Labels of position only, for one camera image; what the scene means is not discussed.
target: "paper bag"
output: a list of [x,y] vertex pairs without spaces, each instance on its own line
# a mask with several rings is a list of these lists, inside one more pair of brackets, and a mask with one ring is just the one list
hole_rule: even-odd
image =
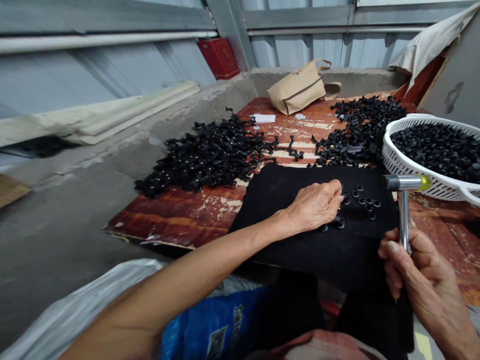
[[[315,63],[320,60],[327,63],[328,66],[317,67]],[[330,66],[332,66],[330,61],[317,58],[285,76],[267,90],[271,104],[282,114],[289,116],[317,99],[335,99],[340,92],[341,84],[332,82],[324,85],[322,77],[319,75],[319,71],[328,70]]]

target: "hammer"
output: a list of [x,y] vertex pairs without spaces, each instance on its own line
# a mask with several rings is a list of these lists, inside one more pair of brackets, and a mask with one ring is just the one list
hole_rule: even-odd
[[[385,188],[398,192],[399,226],[398,233],[400,245],[409,254],[409,191],[425,191],[432,186],[432,179],[427,175],[384,175]],[[400,297],[396,301],[398,347],[404,353],[415,350],[414,343],[414,313],[410,304],[407,288],[400,290]]]

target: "black felt pad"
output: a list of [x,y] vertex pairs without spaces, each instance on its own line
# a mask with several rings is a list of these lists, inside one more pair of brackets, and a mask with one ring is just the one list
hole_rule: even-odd
[[345,219],[343,229],[329,225],[326,232],[314,230],[295,235],[269,245],[252,260],[314,274],[343,292],[384,288],[383,261],[377,250],[385,232],[398,226],[398,211],[392,193],[381,189],[382,174],[379,169],[351,166],[297,168],[268,164],[248,184],[243,205],[229,232],[285,209],[300,189],[313,183],[338,179],[343,183],[343,191],[350,193],[362,184],[360,197],[381,202],[381,207],[373,208],[375,220],[368,219],[365,205],[351,197],[350,204],[342,204],[338,213]]

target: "white colander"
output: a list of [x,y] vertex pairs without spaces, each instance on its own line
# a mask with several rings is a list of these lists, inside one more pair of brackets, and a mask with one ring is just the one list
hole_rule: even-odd
[[456,180],[429,170],[417,164],[397,149],[390,139],[390,135],[418,124],[450,125],[454,129],[460,129],[468,136],[473,136],[480,141],[480,129],[477,127],[428,114],[408,114],[400,120],[389,123],[385,129],[381,154],[386,169],[391,174],[425,174],[430,176],[433,185],[430,189],[421,191],[421,194],[448,201],[466,200],[471,204],[480,206],[480,184]]

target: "person's left hand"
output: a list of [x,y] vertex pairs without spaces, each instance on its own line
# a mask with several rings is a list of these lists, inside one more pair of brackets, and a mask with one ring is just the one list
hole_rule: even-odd
[[291,205],[275,215],[282,217],[292,236],[332,222],[343,200],[340,181],[313,183],[300,189]]

